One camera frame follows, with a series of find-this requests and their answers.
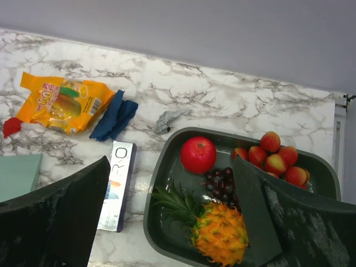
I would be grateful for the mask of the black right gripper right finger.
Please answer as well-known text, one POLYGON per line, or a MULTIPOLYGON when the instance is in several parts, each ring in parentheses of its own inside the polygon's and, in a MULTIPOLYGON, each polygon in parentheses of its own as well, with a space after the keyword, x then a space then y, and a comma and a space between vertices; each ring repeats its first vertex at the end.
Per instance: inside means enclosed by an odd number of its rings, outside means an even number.
POLYGON ((233 174, 248 266, 355 266, 355 205, 305 191, 239 157, 233 174))

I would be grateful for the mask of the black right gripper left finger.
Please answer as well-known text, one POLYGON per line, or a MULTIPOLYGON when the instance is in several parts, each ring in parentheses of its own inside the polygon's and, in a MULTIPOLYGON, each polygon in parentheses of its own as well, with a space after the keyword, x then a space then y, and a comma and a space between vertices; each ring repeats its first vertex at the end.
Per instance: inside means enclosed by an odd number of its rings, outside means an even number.
POLYGON ((106 195, 106 156, 1 203, 1 266, 87 266, 106 195))

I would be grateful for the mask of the mint green dustpan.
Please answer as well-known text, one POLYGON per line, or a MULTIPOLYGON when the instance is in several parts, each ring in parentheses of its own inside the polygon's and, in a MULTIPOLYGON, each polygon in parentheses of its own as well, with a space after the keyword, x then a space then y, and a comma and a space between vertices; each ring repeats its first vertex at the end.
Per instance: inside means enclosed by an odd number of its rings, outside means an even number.
POLYGON ((34 191, 42 154, 1 156, 1 202, 34 191))

